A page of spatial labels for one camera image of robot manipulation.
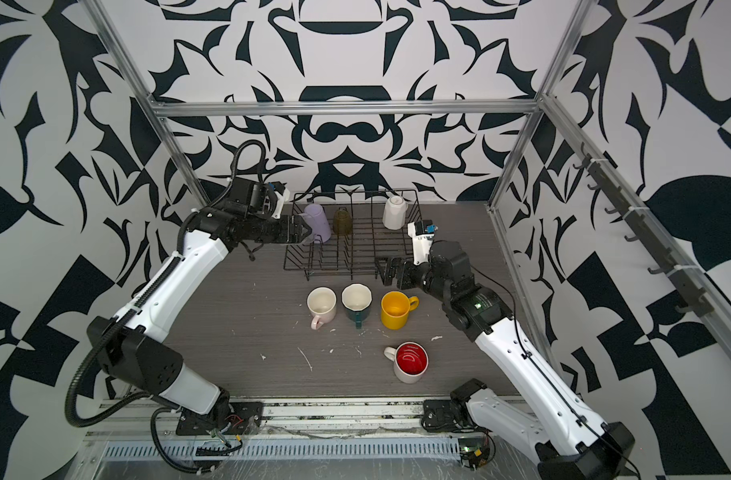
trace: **zip tie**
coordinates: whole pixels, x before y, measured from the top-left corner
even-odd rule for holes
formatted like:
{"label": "zip tie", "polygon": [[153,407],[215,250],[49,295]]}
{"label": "zip tie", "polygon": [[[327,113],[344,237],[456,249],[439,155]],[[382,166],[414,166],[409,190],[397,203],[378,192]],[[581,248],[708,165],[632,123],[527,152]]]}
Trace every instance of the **zip tie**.
{"label": "zip tie", "polygon": [[679,272],[679,271],[685,270],[685,269],[690,269],[690,270],[696,269],[699,272],[702,271],[701,267],[698,265],[675,265],[672,267],[671,271],[667,273],[667,277],[671,276],[675,272]]}
{"label": "zip tie", "polygon": [[136,306],[136,305],[135,305],[135,304],[133,303],[133,300],[131,300],[130,302],[126,303],[126,305],[125,305],[125,308],[127,308],[128,310],[133,310],[133,311],[134,311],[134,312],[136,312],[136,313],[138,313],[138,312],[140,312],[140,311],[141,311],[141,307],[139,307],[139,306]]}
{"label": "zip tie", "polygon": [[621,216],[621,220],[626,220],[627,215],[637,210],[650,210],[650,208],[648,208],[647,206],[631,206],[627,209],[627,212]]}

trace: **white mug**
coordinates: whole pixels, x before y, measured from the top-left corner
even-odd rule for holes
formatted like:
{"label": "white mug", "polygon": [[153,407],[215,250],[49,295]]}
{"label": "white mug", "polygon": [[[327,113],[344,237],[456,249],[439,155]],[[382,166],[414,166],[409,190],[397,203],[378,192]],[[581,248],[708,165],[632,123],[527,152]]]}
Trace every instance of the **white mug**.
{"label": "white mug", "polygon": [[395,376],[403,383],[418,382],[429,366],[427,350],[417,342],[405,342],[396,349],[388,346],[384,356],[392,361]]}
{"label": "white mug", "polygon": [[327,286],[320,286],[307,296],[307,308],[312,314],[312,329],[317,330],[336,316],[336,294]]}
{"label": "white mug", "polygon": [[384,216],[381,217],[384,226],[390,230],[401,229],[405,224],[405,212],[408,208],[409,204],[405,201],[405,198],[399,195],[389,197],[384,205]]}

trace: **black wire dish rack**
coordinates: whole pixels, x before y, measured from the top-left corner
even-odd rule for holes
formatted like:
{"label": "black wire dish rack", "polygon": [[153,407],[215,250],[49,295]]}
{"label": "black wire dish rack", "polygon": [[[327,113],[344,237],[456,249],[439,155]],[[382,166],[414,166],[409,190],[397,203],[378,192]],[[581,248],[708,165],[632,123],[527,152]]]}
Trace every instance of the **black wire dish rack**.
{"label": "black wire dish rack", "polygon": [[[399,230],[390,230],[381,221],[385,201],[399,195],[405,199],[408,208],[405,224]],[[285,247],[284,270],[304,272],[307,280],[313,275],[355,275],[379,276],[379,257],[400,256],[413,258],[413,244],[407,225],[421,220],[421,206],[418,191],[410,188],[382,190],[346,190],[333,192],[308,192],[293,197],[292,213],[304,212],[307,203],[320,204],[325,210],[328,223],[332,223],[334,212],[344,207],[352,216],[351,234],[335,234],[324,244],[320,238],[309,245],[288,245]]]}

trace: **hook rack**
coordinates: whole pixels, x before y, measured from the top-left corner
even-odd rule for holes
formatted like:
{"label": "hook rack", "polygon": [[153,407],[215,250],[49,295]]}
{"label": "hook rack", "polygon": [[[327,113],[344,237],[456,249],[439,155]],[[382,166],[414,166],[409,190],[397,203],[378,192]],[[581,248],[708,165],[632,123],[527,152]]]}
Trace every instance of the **hook rack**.
{"label": "hook rack", "polygon": [[600,189],[610,200],[613,208],[606,208],[606,213],[623,213],[622,219],[633,232],[632,236],[625,235],[624,240],[640,241],[656,261],[657,267],[649,267],[648,273],[667,274],[667,278],[687,304],[683,312],[694,312],[697,316],[713,312],[715,308],[705,298],[706,290],[701,286],[699,274],[703,275],[703,272],[699,266],[673,250],[667,231],[653,216],[650,208],[632,193],[632,189],[619,176],[610,161],[606,158],[589,158],[587,155],[581,162],[581,168],[586,168],[590,177],[597,182],[589,186],[590,190]]}

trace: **white mug with pink handle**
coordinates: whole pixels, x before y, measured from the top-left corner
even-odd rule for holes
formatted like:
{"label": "white mug with pink handle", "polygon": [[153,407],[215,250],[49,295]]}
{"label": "white mug with pink handle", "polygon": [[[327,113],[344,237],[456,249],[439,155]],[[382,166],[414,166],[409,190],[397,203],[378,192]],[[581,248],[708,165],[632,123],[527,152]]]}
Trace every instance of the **white mug with pink handle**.
{"label": "white mug with pink handle", "polygon": [[307,308],[312,314],[312,329],[317,330],[336,316],[336,294],[327,286],[320,286],[307,296]]}

